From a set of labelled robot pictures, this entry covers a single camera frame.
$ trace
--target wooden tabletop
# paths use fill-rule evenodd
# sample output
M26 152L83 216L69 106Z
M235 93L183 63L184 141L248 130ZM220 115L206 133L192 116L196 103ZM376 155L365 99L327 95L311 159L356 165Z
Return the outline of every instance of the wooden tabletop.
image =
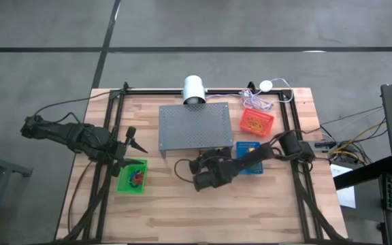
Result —
M108 90L94 89L91 95ZM294 94L301 128L304 131L318 128L319 120L310 88L294 88ZM277 99L274 95L261 97ZM108 95L91 99L85 122L103 126L107 102ZM237 97L211 98L208 102L229 103L234 144L236 141L267 142L274 134L284 131L278 103L270 112L275 116L272 134L258 137L240 130L244 108ZM178 159L194 159L198 154L197 150L168 151L167 158L162 159L158 150L159 106L181 103L182 96L179 95L125 96L118 138L125 140L128 126L137 128L135 138L149 153L130 148L127 157L148 160L148 171L142 195L117 193L117 179L112 178L102 242L303 242L289 162L264 161L264 174L239 175L231 184L204 189L199 193L192 184L174 175L173 167ZM293 128L289 106L287 110ZM321 139L319 131L304 135L304 140ZM88 162L83 154L75 159L57 238L67 234L67 208L76 182ZM72 227L87 208L94 168L95 164L92 164L87 170L73 201ZM178 173L191 178L188 164L179 164ZM346 237L328 162L315 161L311 175L317 206L337 232ZM314 233L309 210L307 216L311 233ZM94 216L92 234L96 231L96 218L97 215Z

